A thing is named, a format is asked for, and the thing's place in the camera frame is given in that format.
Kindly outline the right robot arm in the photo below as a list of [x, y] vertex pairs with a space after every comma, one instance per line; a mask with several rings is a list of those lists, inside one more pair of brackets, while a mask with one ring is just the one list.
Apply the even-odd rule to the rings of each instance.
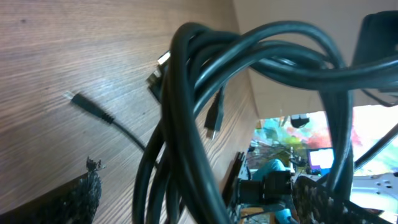
[[397, 75], [397, 11], [377, 12], [363, 19], [352, 65], [367, 76]]

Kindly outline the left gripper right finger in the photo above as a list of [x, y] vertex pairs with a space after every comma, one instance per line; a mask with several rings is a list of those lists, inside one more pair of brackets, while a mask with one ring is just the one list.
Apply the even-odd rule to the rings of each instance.
[[387, 223], [368, 209], [397, 213], [397, 175], [355, 177], [348, 200], [300, 176], [293, 185], [293, 200], [300, 223]]

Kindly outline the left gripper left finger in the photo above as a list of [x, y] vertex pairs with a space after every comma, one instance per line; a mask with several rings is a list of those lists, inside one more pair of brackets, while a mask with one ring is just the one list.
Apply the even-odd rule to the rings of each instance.
[[87, 172], [34, 200], [1, 214], [1, 223], [92, 223], [102, 193], [102, 161], [86, 160]]

